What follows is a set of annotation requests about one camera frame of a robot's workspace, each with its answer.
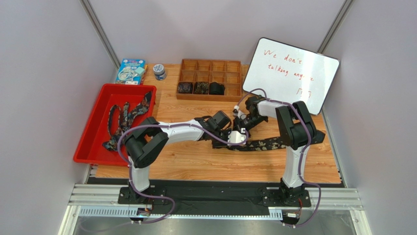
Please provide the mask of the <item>black floral necktie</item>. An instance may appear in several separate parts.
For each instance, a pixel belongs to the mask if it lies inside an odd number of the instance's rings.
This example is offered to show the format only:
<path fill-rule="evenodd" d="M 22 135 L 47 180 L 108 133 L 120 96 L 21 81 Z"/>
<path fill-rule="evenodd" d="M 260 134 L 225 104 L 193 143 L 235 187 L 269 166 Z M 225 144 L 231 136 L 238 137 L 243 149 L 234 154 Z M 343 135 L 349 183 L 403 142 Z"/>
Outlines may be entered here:
<path fill-rule="evenodd" d="M 225 148 L 231 151 L 252 152 L 252 151 L 270 151 L 285 149 L 286 145 L 280 137 L 266 138 L 262 140 L 247 141 L 245 145 L 226 145 L 219 141 L 212 141 L 212 148 Z"/>

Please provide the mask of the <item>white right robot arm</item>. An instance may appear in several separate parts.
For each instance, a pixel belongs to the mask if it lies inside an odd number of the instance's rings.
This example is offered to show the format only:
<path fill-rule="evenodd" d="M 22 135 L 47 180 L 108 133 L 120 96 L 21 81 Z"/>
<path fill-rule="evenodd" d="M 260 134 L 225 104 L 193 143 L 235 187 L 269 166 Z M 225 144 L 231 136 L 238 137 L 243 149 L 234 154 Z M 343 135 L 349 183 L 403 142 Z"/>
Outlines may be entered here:
<path fill-rule="evenodd" d="M 306 196 L 303 178 L 306 154 L 311 144 L 321 143 L 325 134 L 319 132 L 303 101 L 288 103 L 255 95 L 246 102 L 248 114 L 238 105 L 233 109 L 233 130 L 249 131 L 268 118 L 276 118 L 279 136 L 263 140 L 246 141 L 243 145 L 229 146 L 236 151 L 286 150 L 284 175 L 280 180 L 278 200 L 286 206 L 301 203 Z"/>

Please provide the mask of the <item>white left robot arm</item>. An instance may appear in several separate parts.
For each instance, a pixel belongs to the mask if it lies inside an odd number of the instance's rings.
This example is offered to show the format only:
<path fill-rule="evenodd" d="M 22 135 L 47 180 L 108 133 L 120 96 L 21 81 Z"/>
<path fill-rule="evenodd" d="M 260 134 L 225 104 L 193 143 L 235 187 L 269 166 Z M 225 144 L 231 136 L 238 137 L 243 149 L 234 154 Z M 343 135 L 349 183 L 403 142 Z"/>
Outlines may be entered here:
<path fill-rule="evenodd" d="M 143 193 L 149 188 L 150 165 L 167 144 L 218 139 L 226 141 L 230 125 L 231 119 L 218 111 L 213 116 L 176 123 L 158 122 L 154 117 L 148 117 L 132 131 L 126 131 L 121 144 L 128 155 L 130 192 L 139 199 L 137 192 Z"/>

